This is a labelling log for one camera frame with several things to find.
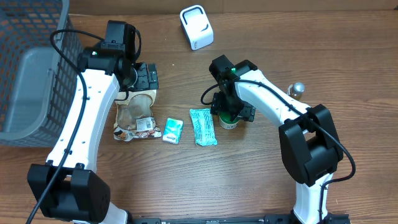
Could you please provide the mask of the green lid seasoning jar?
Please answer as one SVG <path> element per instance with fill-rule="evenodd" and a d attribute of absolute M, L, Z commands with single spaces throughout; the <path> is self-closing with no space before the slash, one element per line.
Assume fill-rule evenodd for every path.
<path fill-rule="evenodd" d="M 231 121 L 231 115 L 229 113 L 220 113 L 219 115 L 219 124 L 224 129 L 234 129 L 238 125 L 238 122 L 238 119 Z"/>

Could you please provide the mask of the teal tissue pack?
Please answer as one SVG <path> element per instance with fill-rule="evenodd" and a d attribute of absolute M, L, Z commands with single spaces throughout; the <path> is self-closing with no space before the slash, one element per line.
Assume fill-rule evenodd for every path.
<path fill-rule="evenodd" d="M 191 109 L 195 144 L 200 146 L 216 146 L 218 141 L 215 136 L 214 122 L 209 108 Z"/>

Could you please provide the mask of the brown white snack bag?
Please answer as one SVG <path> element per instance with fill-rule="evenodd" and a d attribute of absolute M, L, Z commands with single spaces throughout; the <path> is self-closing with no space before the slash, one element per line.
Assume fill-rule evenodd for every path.
<path fill-rule="evenodd" d="M 160 138 L 162 132 L 151 110 L 157 90 L 119 92 L 113 136 L 115 140 L 129 142 L 135 139 Z"/>

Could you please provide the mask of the teal white tissue packet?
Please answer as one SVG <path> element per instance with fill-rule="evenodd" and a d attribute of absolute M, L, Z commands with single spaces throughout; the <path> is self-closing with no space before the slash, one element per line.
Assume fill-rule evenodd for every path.
<path fill-rule="evenodd" d="M 167 118 L 162 140 L 172 144 L 178 144 L 183 131 L 183 121 L 179 119 Z"/>

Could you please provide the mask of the yellow dish soap bottle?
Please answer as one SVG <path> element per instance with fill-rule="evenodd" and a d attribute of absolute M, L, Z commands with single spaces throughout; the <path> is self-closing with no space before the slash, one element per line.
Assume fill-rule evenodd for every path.
<path fill-rule="evenodd" d="M 304 91 L 305 85 L 302 82 L 296 82 L 288 87 L 287 94 L 295 100 L 300 100 Z"/>

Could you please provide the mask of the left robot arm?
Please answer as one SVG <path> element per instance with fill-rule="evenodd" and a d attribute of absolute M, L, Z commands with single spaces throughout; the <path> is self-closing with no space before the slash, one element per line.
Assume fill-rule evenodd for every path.
<path fill-rule="evenodd" d="M 113 102 L 135 96 L 155 100 L 156 66 L 138 62 L 141 35 L 123 21 L 109 21 L 106 35 L 85 48 L 72 69 L 77 84 L 66 122 L 45 164 L 32 164 L 27 181 L 35 212 L 73 223 L 132 223 L 111 202 L 109 185 L 96 173 L 97 155 Z"/>

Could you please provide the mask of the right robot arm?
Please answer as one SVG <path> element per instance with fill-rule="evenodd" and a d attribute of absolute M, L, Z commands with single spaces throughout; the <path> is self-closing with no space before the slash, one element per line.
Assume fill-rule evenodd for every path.
<path fill-rule="evenodd" d="M 289 214 L 268 214 L 263 222 L 349 223 L 348 215 L 326 209 L 326 185 L 343 158 L 329 110 L 287 95 L 248 60 L 234 65 L 222 55 L 212 61 L 209 71 L 220 89 L 211 103 L 212 114 L 251 122 L 260 111 L 279 130 L 282 162 L 296 182 L 296 200 Z"/>

